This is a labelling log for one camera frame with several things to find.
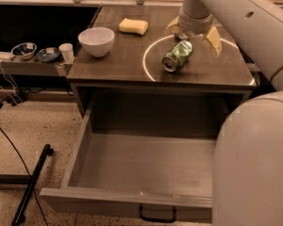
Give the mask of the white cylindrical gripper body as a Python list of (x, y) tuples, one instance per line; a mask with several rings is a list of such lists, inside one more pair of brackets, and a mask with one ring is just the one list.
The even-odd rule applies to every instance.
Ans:
[(188, 40), (190, 37), (206, 34), (213, 19), (213, 15), (206, 8), (181, 8), (178, 16), (178, 37)]

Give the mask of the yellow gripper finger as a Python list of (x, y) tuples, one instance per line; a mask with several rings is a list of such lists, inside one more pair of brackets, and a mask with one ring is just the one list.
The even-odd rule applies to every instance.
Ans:
[(223, 46), (218, 29), (215, 26), (212, 26), (204, 35), (204, 37), (202, 38), (202, 43), (207, 46), (210, 52), (216, 57), (220, 56)]
[(164, 29), (164, 33), (178, 33), (180, 30), (180, 25), (179, 25), (179, 21), (178, 18), (175, 17), (171, 22), (169, 22), (169, 24), (166, 26), (166, 28)]

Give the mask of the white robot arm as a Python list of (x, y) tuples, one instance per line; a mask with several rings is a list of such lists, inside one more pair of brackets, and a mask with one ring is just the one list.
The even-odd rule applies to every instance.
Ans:
[(237, 107), (216, 141), (212, 226), (283, 226), (283, 8), (268, 0), (184, 0), (194, 34), (214, 16), (272, 83)]

